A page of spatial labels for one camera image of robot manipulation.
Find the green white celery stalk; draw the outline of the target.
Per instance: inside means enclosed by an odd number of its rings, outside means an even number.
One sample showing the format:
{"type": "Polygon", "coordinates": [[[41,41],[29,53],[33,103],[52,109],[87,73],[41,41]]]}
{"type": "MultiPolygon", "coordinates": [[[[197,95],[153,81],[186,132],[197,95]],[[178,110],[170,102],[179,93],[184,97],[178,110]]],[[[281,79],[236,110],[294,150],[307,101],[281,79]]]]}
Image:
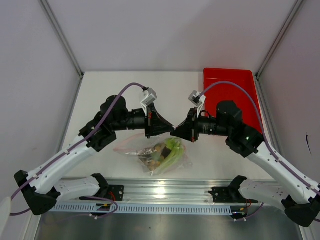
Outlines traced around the green white celery stalk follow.
{"type": "Polygon", "coordinates": [[[160,142],[160,144],[162,143],[166,144],[172,152],[159,168],[152,171],[153,176],[162,175],[177,169],[184,160],[186,148],[180,138],[170,137],[160,142]]]}

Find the clear pink zip top bag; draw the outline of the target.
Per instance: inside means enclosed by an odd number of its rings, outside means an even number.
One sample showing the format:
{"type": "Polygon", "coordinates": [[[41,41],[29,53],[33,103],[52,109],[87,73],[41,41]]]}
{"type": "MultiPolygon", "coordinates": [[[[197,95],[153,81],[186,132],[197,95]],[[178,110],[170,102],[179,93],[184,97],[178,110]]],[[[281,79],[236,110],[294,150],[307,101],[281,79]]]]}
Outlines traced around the clear pink zip top bag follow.
{"type": "Polygon", "coordinates": [[[138,133],[118,143],[113,151],[137,160],[143,171],[150,176],[191,169],[193,166],[184,141],[169,133],[151,138],[138,133]]]}

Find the yellow longan fruit bunch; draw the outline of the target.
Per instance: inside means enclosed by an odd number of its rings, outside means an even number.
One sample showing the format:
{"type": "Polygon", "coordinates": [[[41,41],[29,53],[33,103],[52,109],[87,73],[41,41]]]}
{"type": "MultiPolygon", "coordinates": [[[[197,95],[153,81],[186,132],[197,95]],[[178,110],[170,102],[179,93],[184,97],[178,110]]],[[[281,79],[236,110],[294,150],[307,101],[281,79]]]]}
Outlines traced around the yellow longan fruit bunch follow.
{"type": "Polygon", "coordinates": [[[157,150],[156,153],[139,157],[139,160],[150,172],[154,172],[157,168],[159,168],[172,152],[172,150],[168,148],[165,143],[158,143],[153,148],[157,150]]]}

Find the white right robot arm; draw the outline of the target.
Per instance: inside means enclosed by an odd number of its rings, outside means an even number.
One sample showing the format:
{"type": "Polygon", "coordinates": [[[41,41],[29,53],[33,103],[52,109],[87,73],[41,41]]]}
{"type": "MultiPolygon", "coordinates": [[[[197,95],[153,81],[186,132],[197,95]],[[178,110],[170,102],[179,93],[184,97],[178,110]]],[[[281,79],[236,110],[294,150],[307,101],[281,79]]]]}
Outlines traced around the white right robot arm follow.
{"type": "Polygon", "coordinates": [[[228,186],[234,202],[243,198],[256,200],[283,211],[299,226],[308,228],[320,213],[320,184],[307,177],[268,142],[265,135],[243,122],[242,110],[234,101],[221,101],[216,116],[198,116],[191,108],[186,119],[171,136],[196,142],[199,135],[226,137],[230,150],[261,167],[279,187],[266,186],[244,176],[237,176],[228,186]]]}

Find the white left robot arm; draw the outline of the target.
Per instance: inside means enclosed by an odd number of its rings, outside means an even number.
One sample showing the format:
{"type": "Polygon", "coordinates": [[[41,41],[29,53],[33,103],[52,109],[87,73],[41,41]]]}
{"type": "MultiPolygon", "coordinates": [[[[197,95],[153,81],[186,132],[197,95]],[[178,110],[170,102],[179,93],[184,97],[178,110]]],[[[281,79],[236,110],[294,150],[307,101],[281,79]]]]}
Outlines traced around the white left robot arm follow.
{"type": "Polygon", "coordinates": [[[107,198],[110,185],[100,173],[67,182],[62,178],[114,142],[117,131],[126,130],[144,130],[149,139],[172,132],[174,127],[158,113],[154,103],[129,111],[124,97],[108,97],[69,146],[38,168],[29,172],[20,170],[14,175],[29,210],[39,216],[59,202],[107,198]]]}

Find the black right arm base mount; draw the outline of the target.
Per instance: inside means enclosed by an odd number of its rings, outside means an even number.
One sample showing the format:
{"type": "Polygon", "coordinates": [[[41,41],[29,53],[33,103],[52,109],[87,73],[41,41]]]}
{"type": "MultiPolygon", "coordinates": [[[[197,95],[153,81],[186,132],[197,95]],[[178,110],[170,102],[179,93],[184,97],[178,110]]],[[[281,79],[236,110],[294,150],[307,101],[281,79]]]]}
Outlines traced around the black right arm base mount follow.
{"type": "Polygon", "coordinates": [[[257,204],[258,201],[254,199],[245,199],[238,190],[225,186],[212,187],[208,193],[212,196],[214,203],[235,203],[245,204],[252,203],[257,204]]]}

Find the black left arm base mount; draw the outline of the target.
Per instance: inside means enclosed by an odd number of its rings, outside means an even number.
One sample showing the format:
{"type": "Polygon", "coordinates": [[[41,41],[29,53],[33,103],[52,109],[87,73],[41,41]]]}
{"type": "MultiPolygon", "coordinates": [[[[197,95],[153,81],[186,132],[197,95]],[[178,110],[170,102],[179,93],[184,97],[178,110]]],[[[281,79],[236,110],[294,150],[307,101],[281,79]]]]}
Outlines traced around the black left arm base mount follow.
{"type": "Polygon", "coordinates": [[[103,185],[103,186],[96,186],[97,193],[93,195],[97,198],[104,198],[108,200],[112,200],[114,202],[116,201],[122,201],[124,197],[124,190],[125,187],[123,185],[103,185]]]}

